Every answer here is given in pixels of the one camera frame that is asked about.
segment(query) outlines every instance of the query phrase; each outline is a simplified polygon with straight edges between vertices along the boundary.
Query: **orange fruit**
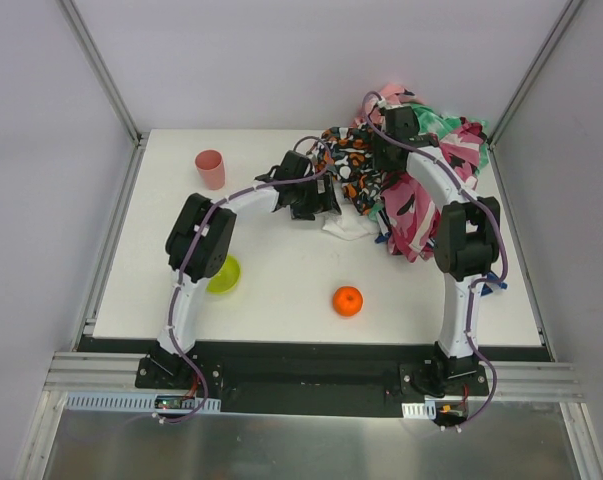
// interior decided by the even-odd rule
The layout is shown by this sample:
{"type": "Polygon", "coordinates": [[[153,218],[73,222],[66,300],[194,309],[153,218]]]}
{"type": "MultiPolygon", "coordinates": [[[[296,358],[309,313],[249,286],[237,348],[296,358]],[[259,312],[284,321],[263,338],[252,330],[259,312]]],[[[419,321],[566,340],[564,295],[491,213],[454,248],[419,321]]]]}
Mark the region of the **orange fruit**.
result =
{"type": "Polygon", "coordinates": [[[363,307],[363,295],[355,287],[341,287],[334,292],[332,307],[339,315],[351,317],[363,307]]]}

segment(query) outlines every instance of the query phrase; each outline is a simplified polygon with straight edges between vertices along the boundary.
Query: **yellow-green bowl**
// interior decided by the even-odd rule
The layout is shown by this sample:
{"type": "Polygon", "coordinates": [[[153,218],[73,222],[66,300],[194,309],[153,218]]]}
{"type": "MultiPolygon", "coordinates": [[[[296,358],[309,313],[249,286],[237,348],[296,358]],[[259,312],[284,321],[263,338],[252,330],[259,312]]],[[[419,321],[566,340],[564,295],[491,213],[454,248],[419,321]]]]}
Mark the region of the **yellow-green bowl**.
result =
{"type": "Polygon", "coordinates": [[[241,265],[236,258],[228,255],[225,257],[221,270],[212,277],[206,290],[215,295],[228,293],[239,283],[239,278],[241,278],[241,265]]]}

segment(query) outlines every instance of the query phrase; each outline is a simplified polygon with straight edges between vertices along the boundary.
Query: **cup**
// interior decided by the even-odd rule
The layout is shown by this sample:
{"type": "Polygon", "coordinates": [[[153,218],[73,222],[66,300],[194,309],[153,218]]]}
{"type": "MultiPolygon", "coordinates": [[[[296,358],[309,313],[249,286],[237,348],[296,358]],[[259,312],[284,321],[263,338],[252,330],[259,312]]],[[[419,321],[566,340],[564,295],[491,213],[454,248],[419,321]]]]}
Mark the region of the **cup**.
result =
{"type": "Polygon", "coordinates": [[[225,185],[223,157],[216,150],[204,150],[194,159],[194,164],[210,190],[218,190],[225,185]]]}

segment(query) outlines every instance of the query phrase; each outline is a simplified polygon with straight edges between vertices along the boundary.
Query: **white table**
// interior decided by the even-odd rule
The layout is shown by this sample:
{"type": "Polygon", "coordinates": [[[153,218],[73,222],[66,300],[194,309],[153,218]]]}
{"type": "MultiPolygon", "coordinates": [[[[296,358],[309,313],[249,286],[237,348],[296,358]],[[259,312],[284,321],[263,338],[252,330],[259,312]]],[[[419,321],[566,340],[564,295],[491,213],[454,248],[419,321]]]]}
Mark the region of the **white table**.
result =
{"type": "MultiPolygon", "coordinates": [[[[308,131],[153,130],[100,306],[94,337],[156,338],[172,292],[164,250],[183,203],[200,192],[212,199],[252,184],[281,162],[308,131]],[[226,186],[205,189],[194,157],[223,153],[226,186]]],[[[499,198],[490,167],[478,192],[499,198]]],[[[207,295],[197,324],[202,340],[430,344],[443,316],[443,274],[434,260],[410,264],[390,256],[373,236],[345,241],[321,230],[323,220],[293,221],[289,210],[239,216],[230,253],[241,263],[237,288],[207,295]],[[331,307],[332,293],[354,285],[363,310],[350,319],[331,307]]],[[[509,288],[481,300],[482,345],[538,346],[537,326],[505,216],[502,234],[510,258],[509,288]]]]}

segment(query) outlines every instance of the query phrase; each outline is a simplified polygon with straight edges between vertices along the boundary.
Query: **gray wall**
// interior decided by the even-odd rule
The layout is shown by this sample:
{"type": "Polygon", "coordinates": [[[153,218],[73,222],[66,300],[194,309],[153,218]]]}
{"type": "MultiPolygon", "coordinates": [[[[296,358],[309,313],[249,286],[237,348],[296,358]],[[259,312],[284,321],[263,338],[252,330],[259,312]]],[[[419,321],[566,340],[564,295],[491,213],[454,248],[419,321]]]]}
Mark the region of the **gray wall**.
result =
{"type": "Polygon", "coordinates": [[[586,2],[497,158],[542,317],[603,447],[603,0],[586,2]]]}
{"type": "Polygon", "coordinates": [[[130,154],[55,2],[0,0],[0,480],[72,334],[130,154]]]}
{"type": "Polygon", "coordinates": [[[404,83],[496,121],[566,0],[77,0],[143,130],[347,124],[404,83]]]}

